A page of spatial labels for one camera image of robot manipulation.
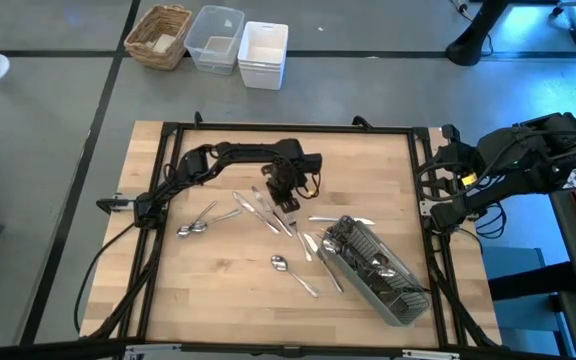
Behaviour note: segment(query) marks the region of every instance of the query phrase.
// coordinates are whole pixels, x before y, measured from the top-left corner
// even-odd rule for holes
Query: clear plastic container
[[[184,46],[197,69],[230,75],[237,61],[243,30],[243,12],[206,5],[188,31]]]

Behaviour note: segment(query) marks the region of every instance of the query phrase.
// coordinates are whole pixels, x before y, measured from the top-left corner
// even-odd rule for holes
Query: metal mesh basket
[[[333,254],[320,246],[351,283],[392,326],[411,325],[430,307],[425,289],[408,268],[366,225],[350,216],[328,228],[324,239],[339,242],[341,252]],[[382,276],[374,265],[376,256],[387,261],[389,276]]]

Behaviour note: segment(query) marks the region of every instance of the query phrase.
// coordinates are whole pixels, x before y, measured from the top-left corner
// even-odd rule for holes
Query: spoon
[[[308,290],[310,295],[312,295],[313,297],[319,297],[319,290],[317,290],[316,287],[308,284],[302,278],[300,278],[299,276],[295,275],[293,272],[288,270],[288,261],[286,261],[286,258],[284,258],[281,255],[273,255],[270,257],[270,263],[272,264],[272,267],[275,268],[275,270],[279,272],[287,272],[292,277],[294,277],[295,280],[299,281],[299,283],[303,285],[303,287],[305,287],[306,290]]]
[[[329,253],[333,253],[335,255],[341,252],[341,245],[333,239],[323,239],[322,244],[324,246],[324,250],[328,251]]]
[[[208,213],[208,211],[210,211],[210,209],[212,209],[215,205],[217,205],[217,200],[211,202],[210,205],[208,205],[208,207],[205,208],[204,211],[202,211],[201,214],[199,214],[199,216],[197,216],[197,218],[195,220],[193,220],[193,222],[190,223],[190,225],[185,226],[185,227],[191,228],[193,225],[195,225],[195,223],[197,221],[201,220],[201,218],[204,217],[204,215],[206,215]],[[179,237],[188,236],[189,234],[190,234],[190,232],[188,230],[181,231],[181,228],[179,228],[177,230],[177,236],[179,236]]]
[[[177,230],[177,236],[178,237],[186,237],[193,232],[202,233],[208,229],[208,225],[210,225],[214,222],[217,222],[219,220],[225,220],[225,219],[231,218],[233,216],[237,216],[239,214],[241,214],[241,210],[235,209],[226,215],[218,216],[218,217],[216,217],[214,219],[210,219],[208,221],[199,220],[192,225],[182,226],[179,228],[179,230]]]
[[[375,254],[372,259],[370,259],[370,265],[377,269],[377,274],[384,278],[391,278],[398,275],[397,271],[393,269],[389,264],[388,258],[381,253]]]

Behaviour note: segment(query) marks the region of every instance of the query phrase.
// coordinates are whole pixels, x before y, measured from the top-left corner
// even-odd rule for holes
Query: black equipment
[[[447,131],[456,129],[449,125],[444,127]],[[570,113],[495,130],[475,147],[456,140],[458,136],[451,138],[451,143],[440,147],[418,174],[421,177],[424,172],[445,169],[459,179],[422,181],[424,187],[449,194],[422,194],[432,205],[424,225],[440,233],[452,232],[466,216],[482,214],[509,196],[557,191],[576,168],[576,119]]]
[[[208,165],[208,155],[215,159],[212,166]],[[266,186],[275,205],[284,212],[298,210],[299,202],[292,195],[292,190],[306,199],[316,197],[321,162],[321,154],[304,154],[296,139],[284,139],[272,145],[222,142],[199,146],[185,153],[177,170],[171,170],[166,180],[154,191],[137,196],[134,200],[135,226],[156,229],[165,217],[162,210],[170,199],[184,189],[214,179],[226,166],[236,163],[270,163],[261,168],[261,173],[270,175]],[[299,191],[299,188],[304,188],[308,192],[306,174],[311,174],[315,184],[311,195],[303,195]]]
[[[508,0],[484,1],[472,23],[446,48],[446,57],[461,66],[473,66],[481,60],[481,47],[486,36],[506,7]]]

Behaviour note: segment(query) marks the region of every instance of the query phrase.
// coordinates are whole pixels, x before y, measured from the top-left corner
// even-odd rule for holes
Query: black metal frame
[[[476,325],[472,317],[461,302],[457,294],[457,283],[454,275],[452,257],[448,246],[449,235],[439,236],[440,249],[433,248],[433,234],[424,226],[427,220],[421,216],[419,202],[422,200],[420,191],[422,187],[418,183],[416,174],[418,173],[419,154],[417,145],[420,143],[423,149],[423,158],[427,162],[432,157],[430,136],[428,128],[410,128],[410,127],[374,127],[365,119],[356,116],[352,121],[353,126],[327,126],[327,125],[269,125],[269,124],[222,124],[222,123],[204,123],[201,115],[195,113],[194,123],[164,123],[159,140],[159,147],[150,182],[150,190],[154,189],[160,180],[163,170],[164,158],[167,153],[169,137],[175,135],[171,164],[177,164],[180,155],[181,142],[185,130],[213,130],[213,131],[265,131],[265,132],[322,132],[322,133],[370,133],[370,134],[392,134],[404,135],[408,142],[410,153],[411,170],[415,184],[415,193],[417,198],[417,210],[420,212],[420,229],[424,242],[424,252],[428,268],[430,283],[430,293],[432,297],[433,315],[435,318],[435,329],[438,338],[439,347],[436,349],[414,349],[410,347],[399,348],[368,348],[368,347],[327,347],[327,346],[284,346],[284,345],[256,345],[256,344],[206,344],[206,343],[182,343],[180,351],[193,352],[221,352],[221,353],[248,353],[248,354],[274,354],[284,357],[302,357],[305,355],[348,355],[348,356],[388,356],[401,357],[410,355],[410,351],[434,351],[434,352],[453,352],[458,353],[462,359],[560,359],[561,357],[528,354],[520,352],[511,352],[508,349],[496,346],[489,340],[476,341],[481,346],[470,347],[467,345],[466,328],[477,340],[478,331],[483,331]],[[451,133],[449,136],[444,134],[449,141],[456,140]],[[436,177],[434,171],[429,172],[431,179]],[[123,354],[129,345],[143,344],[163,344],[164,342],[146,341],[146,332],[148,318],[154,295],[154,287],[159,266],[159,256],[163,244],[163,234],[165,231],[165,222],[157,229],[153,242],[151,254],[155,254],[157,261],[150,278],[145,285],[144,301],[139,316],[138,329],[136,337],[128,337],[128,328],[132,317],[132,306],[121,319],[119,324],[118,337],[115,339],[80,339],[74,342],[60,342],[53,344],[39,344],[27,346],[12,346],[0,348],[0,359],[43,359],[43,358],[61,358],[61,359],[97,359],[104,356],[118,357]],[[141,229],[137,242],[137,248],[131,267],[128,286],[135,283],[139,272],[143,266],[144,253],[148,242],[149,231]],[[446,276],[441,272],[435,259],[435,253],[441,253],[442,261]],[[457,345],[448,343],[446,323],[442,309],[441,292],[451,304]]]

